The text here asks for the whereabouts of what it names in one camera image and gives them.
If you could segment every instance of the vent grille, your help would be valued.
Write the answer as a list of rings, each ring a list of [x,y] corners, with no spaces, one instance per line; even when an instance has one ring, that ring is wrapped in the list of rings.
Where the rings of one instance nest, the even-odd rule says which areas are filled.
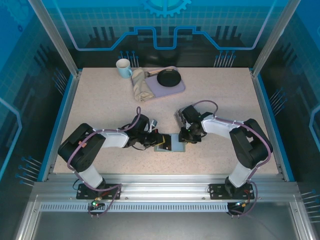
[[[88,202],[46,202],[40,207],[41,212],[87,212]],[[101,212],[106,206],[93,212]],[[130,212],[228,212],[227,203],[224,202],[115,202],[110,208],[110,212],[130,213]]]

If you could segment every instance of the glass panel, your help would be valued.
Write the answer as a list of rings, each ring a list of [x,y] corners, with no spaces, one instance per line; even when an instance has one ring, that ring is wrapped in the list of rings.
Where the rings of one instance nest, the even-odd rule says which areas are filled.
[[[78,67],[252,67],[287,0],[43,1]]]
[[[13,239],[70,73],[27,0],[0,1],[0,32],[0,239]]]
[[[300,2],[261,71],[271,106],[282,105],[272,108],[275,121],[294,177],[308,183],[307,192],[320,190],[319,11],[316,1]]]

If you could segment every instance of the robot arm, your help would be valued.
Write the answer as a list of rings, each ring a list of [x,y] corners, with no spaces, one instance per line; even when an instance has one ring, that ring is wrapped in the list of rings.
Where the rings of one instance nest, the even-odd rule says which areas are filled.
[[[248,177],[254,173],[257,164],[268,157],[265,144],[252,132],[235,124],[232,120],[216,117],[211,112],[200,114],[193,105],[178,110],[175,118],[181,128],[180,142],[196,144],[201,142],[202,138],[209,133],[217,134],[232,141],[238,163],[225,180],[225,189],[231,197],[246,184]],[[245,122],[238,121],[238,123],[258,133],[265,140],[270,151],[273,151],[271,143],[257,121],[249,119]]]
[[[132,126],[138,118],[135,116],[131,124],[126,126]],[[98,173],[97,169],[93,165],[93,161],[96,158],[101,148],[128,148],[136,144],[137,142],[142,144],[145,148],[153,147],[157,144],[163,143],[162,134],[158,133],[155,129],[157,121],[149,119],[143,114],[140,114],[138,121],[134,127],[126,131],[126,128],[122,127],[121,131],[102,131],[93,135],[75,154],[71,160],[71,167],[80,175],[82,180],[90,185],[94,189],[105,189],[105,180]],[[59,147],[58,154],[67,163],[70,156],[74,153],[76,148],[82,143],[82,141],[93,132],[97,130],[92,128],[86,123],[81,124]]]

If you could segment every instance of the blue wall panel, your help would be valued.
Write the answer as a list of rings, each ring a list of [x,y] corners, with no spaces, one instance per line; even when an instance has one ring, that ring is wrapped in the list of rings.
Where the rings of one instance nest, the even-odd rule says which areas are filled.
[[[135,51],[141,66],[178,67],[214,67],[216,56],[231,63],[237,51],[233,67],[252,67],[286,3],[44,1],[79,68],[113,67],[120,51]]]

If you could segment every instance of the black plate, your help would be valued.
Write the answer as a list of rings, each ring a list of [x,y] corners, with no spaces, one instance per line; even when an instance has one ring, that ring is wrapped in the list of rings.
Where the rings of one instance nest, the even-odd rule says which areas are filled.
[[[181,75],[174,69],[164,69],[158,73],[156,79],[164,87],[174,87],[181,82]]]

